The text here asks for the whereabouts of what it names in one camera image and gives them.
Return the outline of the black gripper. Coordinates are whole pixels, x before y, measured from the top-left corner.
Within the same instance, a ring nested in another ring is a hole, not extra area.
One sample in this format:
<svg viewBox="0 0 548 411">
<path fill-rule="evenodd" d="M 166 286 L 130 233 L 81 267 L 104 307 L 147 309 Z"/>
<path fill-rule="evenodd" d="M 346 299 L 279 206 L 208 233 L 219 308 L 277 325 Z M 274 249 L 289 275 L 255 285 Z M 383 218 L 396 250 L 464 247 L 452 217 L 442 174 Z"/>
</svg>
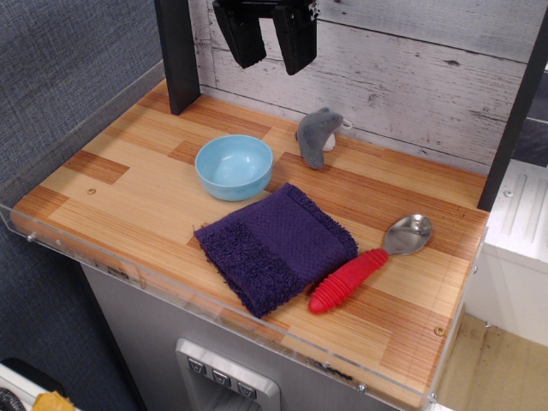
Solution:
<svg viewBox="0 0 548 411">
<path fill-rule="evenodd" d="M 212 7 L 235 61 L 249 68 L 265 58 L 259 18 L 271 18 L 288 75 L 317 56 L 317 1 L 214 1 Z"/>
</svg>

